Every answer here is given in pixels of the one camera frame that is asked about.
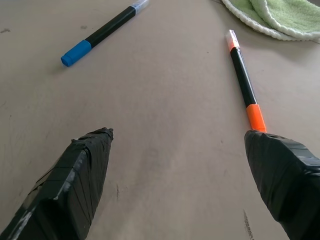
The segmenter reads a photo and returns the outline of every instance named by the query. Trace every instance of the table surface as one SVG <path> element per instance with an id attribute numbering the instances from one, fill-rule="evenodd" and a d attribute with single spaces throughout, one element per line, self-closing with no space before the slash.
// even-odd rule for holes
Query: table surface
<path id="1" fill-rule="evenodd" d="M 247 162 L 234 29 L 268 131 L 320 156 L 320 44 L 254 32 L 219 0 L 151 0 L 70 68 L 130 0 L 0 0 L 0 231 L 72 138 L 114 129 L 89 240 L 287 240 Z"/>

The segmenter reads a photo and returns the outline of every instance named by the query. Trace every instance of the blue marker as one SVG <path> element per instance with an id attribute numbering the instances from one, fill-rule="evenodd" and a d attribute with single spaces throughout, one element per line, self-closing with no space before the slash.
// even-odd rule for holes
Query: blue marker
<path id="1" fill-rule="evenodd" d="M 72 66 L 75 62 L 81 59 L 84 55 L 97 46 L 102 40 L 112 34 L 115 30 L 120 28 L 123 24 L 132 19 L 142 9 L 144 9 L 149 3 L 149 0 L 139 0 L 136 3 L 129 6 L 103 27 L 91 34 L 85 40 L 79 42 L 71 50 L 61 57 L 61 61 L 67 67 Z"/>

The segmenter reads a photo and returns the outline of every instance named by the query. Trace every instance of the black tape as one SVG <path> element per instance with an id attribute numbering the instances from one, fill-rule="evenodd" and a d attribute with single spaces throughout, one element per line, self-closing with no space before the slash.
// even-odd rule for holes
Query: black tape
<path id="1" fill-rule="evenodd" d="M 102 195 L 112 140 L 107 128 L 73 139 L 0 240 L 84 240 Z"/>
<path id="2" fill-rule="evenodd" d="M 320 239 L 320 160 L 303 144 L 248 131 L 245 149 L 262 200 L 291 240 Z"/>

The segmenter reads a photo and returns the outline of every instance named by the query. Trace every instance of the towel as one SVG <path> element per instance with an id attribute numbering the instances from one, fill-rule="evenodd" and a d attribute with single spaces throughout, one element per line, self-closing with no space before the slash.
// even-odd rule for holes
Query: towel
<path id="1" fill-rule="evenodd" d="M 318 40 L 320 7 L 307 0 L 222 0 L 254 30 L 279 40 Z"/>

